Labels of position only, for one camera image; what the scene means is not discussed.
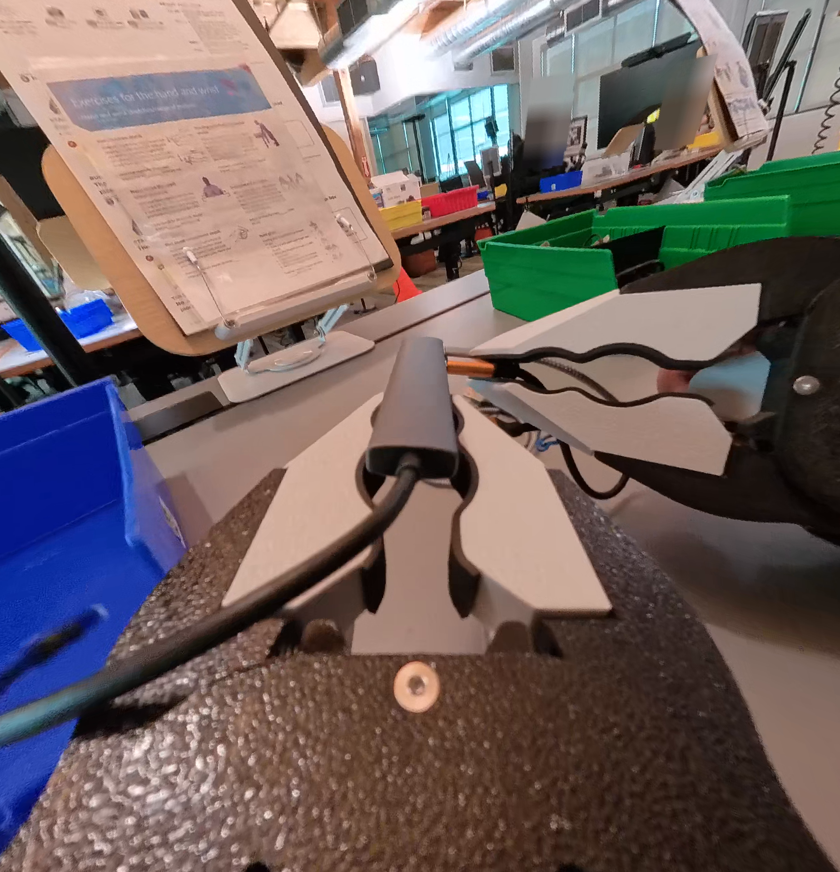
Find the instruction sheet on stand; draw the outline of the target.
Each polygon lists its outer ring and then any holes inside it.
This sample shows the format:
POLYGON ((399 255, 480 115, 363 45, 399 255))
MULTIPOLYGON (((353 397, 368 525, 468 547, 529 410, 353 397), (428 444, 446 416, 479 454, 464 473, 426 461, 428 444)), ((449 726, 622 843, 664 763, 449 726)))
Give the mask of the instruction sheet on stand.
POLYGON ((55 148, 50 148, 42 159, 44 177, 80 242, 109 280, 142 335, 165 352, 186 357, 209 355, 232 345, 243 352, 262 335, 300 325, 313 317, 333 324, 344 306, 360 302, 373 292, 391 289, 402 268, 395 240, 367 190, 366 180, 357 168, 350 148, 338 133, 319 124, 253 4, 235 1, 231 5, 241 14, 284 83, 291 88, 302 113, 301 121, 310 124, 313 136, 320 141, 319 146, 313 147, 309 153, 312 176, 315 180, 330 182, 332 174, 336 173, 346 190, 335 196, 338 221, 348 229, 352 242, 363 251, 367 249, 366 243, 376 241, 384 255, 377 260, 368 259, 359 272, 340 278, 331 286, 311 289, 276 302, 273 311, 242 315, 231 326, 218 325, 188 336, 179 328, 175 315, 167 311, 166 303, 154 300, 155 289, 149 279, 142 276, 139 266, 130 266, 129 250, 114 231, 106 227, 105 218, 94 217, 91 195, 81 192, 79 180, 69 179, 70 169, 65 159, 57 156, 55 148))

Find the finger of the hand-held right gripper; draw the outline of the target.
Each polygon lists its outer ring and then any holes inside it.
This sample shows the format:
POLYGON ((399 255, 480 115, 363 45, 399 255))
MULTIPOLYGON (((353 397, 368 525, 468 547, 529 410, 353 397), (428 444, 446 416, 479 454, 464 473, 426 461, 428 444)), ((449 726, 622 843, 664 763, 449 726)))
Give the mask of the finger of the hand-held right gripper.
POLYGON ((760 283, 698 289, 610 291, 527 322, 469 352, 484 360, 562 357, 588 363, 633 356, 666 369, 717 361, 758 324, 760 283))
POLYGON ((519 421, 572 448, 720 476, 732 436, 702 398, 658 395, 617 405, 578 388, 543 393, 529 387, 471 378, 469 387, 519 421))

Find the blue plastic bin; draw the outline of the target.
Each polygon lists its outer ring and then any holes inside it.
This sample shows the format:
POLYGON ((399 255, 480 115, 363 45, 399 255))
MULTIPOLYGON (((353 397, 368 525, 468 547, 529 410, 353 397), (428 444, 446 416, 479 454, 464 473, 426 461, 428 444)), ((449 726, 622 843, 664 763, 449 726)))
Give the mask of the blue plastic bin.
POLYGON ((186 551, 101 379, 0 415, 0 715, 99 670, 186 551))

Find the white instruction sheet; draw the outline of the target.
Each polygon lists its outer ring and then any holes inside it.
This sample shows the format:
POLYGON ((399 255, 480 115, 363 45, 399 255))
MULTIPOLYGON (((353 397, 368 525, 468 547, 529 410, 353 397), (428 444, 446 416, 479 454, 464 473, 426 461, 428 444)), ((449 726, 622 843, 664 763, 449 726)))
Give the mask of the white instruction sheet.
MULTIPOLYGON (((227 58, 280 77, 231 2, 0 2, 0 71, 64 159, 57 109, 49 106, 42 71, 68 64, 227 58)), ((90 173, 72 159, 65 163, 102 217, 90 173)))

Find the red plastic bin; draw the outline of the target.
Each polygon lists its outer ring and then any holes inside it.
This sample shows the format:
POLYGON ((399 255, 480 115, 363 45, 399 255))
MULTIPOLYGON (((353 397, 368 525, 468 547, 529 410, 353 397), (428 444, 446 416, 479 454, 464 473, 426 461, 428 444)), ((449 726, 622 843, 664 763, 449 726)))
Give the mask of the red plastic bin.
POLYGON ((423 212, 432 220, 473 209, 478 204, 478 186, 455 188, 422 198, 423 212))

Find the green divided plastic bin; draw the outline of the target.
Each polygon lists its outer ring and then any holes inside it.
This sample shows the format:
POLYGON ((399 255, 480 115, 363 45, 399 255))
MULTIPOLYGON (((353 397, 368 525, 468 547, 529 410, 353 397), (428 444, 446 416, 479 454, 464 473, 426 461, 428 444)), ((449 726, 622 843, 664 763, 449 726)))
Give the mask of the green divided plastic bin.
POLYGON ((590 209, 482 246, 497 311, 534 321, 640 278, 790 234, 787 195, 590 209))

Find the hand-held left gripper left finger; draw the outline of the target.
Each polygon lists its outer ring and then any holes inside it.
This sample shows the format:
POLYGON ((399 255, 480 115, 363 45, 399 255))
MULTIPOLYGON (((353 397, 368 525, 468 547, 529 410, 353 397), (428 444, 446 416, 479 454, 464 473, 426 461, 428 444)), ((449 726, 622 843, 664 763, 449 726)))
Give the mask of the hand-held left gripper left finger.
MULTIPOLYGON (((371 515, 386 479, 366 471, 372 418, 382 401, 373 396, 291 460, 222 601, 234 605, 279 578, 371 515)), ((386 587, 386 558, 378 539, 311 590, 292 599, 290 620, 356 620, 374 614, 386 587)))

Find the black desk slot cover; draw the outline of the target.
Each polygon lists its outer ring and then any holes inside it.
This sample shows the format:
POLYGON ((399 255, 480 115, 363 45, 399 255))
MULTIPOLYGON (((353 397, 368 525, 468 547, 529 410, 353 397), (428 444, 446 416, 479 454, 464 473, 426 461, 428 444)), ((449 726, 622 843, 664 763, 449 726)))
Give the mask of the black desk slot cover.
POLYGON ((166 406, 147 410, 139 406, 131 410, 130 418, 144 444, 157 441, 197 421, 205 420, 224 410, 221 399, 212 391, 203 391, 181 398, 166 406))

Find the grey desk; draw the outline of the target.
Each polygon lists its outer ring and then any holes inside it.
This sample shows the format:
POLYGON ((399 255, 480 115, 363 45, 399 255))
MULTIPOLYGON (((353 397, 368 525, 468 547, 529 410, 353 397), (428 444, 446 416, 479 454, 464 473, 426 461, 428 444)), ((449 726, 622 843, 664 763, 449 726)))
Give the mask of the grey desk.
MULTIPOLYGON (((493 309, 476 273, 343 323, 375 342, 366 355, 150 442, 187 543, 382 391, 404 337, 469 351, 518 325, 493 309)), ((202 383, 145 406, 203 391, 216 394, 202 383)), ((636 483, 602 507, 708 627, 779 779, 840 870, 840 549, 792 527, 704 515, 636 483)))

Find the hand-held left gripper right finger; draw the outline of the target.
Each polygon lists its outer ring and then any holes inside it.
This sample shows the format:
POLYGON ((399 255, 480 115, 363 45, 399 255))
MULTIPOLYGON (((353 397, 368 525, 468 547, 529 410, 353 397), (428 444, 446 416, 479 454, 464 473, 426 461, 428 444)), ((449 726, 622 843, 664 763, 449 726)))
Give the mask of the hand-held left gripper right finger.
POLYGON ((450 598, 481 624, 611 611, 544 464, 473 407, 454 398, 467 473, 451 530, 450 598))

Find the dark grey hub with cable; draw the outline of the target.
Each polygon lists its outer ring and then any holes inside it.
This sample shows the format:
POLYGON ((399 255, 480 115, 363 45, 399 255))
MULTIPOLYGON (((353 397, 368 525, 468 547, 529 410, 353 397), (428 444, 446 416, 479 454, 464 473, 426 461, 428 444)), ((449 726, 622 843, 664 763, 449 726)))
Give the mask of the dark grey hub with cable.
POLYGON ((365 453, 364 468, 370 474, 394 477, 380 504, 325 548, 234 604, 49 696, 1 714, 0 747, 74 720, 276 616, 293 599, 382 540, 418 481, 456 473, 459 447, 454 414, 442 342, 432 337, 405 341, 377 407, 365 453))

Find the black metal pole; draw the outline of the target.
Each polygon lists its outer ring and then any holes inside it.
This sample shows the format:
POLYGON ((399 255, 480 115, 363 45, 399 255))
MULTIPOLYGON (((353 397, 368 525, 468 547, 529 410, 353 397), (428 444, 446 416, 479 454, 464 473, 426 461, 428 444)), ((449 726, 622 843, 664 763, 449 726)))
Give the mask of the black metal pole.
POLYGON ((1 234, 0 294, 69 384, 78 387, 99 377, 90 356, 61 321, 1 234))

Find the thick black cable orange plug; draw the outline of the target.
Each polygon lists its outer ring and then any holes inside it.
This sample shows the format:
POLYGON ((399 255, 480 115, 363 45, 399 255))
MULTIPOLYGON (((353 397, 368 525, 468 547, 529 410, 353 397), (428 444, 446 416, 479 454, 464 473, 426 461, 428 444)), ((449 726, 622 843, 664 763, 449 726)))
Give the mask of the thick black cable orange plug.
POLYGON ((623 493, 627 484, 631 481, 628 475, 621 474, 615 485, 609 487, 607 490, 598 490, 592 487, 582 474, 571 447, 566 443, 549 433, 545 433, 545 431, 541 431, 538 427, 532 424, 523 422, 509 412, 491 403, 489 400, 481 399, 476 403, 476 408, 510 437, 516 439, 524 434, 528 434, 526 447, 530 452, 544 453, 553 446, 557 446, 562 454, 567 472, 571 476, 572 481, 587 496, 594 500, 608 501, 614 499, 623 493))

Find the black computer monitor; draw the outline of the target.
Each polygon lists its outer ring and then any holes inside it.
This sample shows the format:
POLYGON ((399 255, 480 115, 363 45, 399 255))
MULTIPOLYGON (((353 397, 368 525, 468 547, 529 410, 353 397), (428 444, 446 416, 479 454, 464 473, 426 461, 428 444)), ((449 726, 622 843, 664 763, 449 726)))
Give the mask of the black computer monitor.
POLYGON ((600 77, 597 147, 606 149, 615 135, 661 108, 669 81, 697 59, 701 41, 689 34, 627 57, 600 77))

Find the silver air duct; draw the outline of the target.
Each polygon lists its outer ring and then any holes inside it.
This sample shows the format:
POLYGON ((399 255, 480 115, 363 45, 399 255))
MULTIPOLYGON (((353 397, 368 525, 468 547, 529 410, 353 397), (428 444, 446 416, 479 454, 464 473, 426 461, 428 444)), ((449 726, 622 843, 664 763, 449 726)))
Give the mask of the silver air duct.
POLYGON ((429 57, 449 56, 456 69, 525 38, 574 5, 571 1, 470 2, 427 35, 420 46, 429 57))

